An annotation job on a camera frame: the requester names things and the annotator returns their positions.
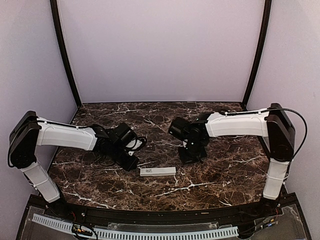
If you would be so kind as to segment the white remote control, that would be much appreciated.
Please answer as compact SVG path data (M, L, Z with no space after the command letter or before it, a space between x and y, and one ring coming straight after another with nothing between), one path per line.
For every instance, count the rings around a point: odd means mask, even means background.
M141 177L165 177L165 176L175 176L176 167L155 167L155 168L141 168Z

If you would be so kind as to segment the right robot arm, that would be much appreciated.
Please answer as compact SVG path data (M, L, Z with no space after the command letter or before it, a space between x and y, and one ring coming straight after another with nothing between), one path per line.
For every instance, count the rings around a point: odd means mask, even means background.
M252 111L215 111L198 115L187 121L176 117L168 133L182 141L178 155L183 164L202 162L211 138L224 136L258 136L268 139L269 167L263 189L263 200L255 205L255 213L266 217L275 208L290 165L299 149L295 149L296 130L287 112L299 112L273 103L268 108Z

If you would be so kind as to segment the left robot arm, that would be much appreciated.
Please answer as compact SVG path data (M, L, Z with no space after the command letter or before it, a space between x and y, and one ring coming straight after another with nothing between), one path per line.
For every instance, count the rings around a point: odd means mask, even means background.
M51 210L60 218L67 218L70 206L62 198L57 184L38 162L35 151L38 146L57 146L98 152L109 157L129 172L137 168L139 158L134 155L147 143L126 123L115 128L98 124L70 125L38 117L35 111L27 111L9 135L7 164L23 172L33 187L39 191Z

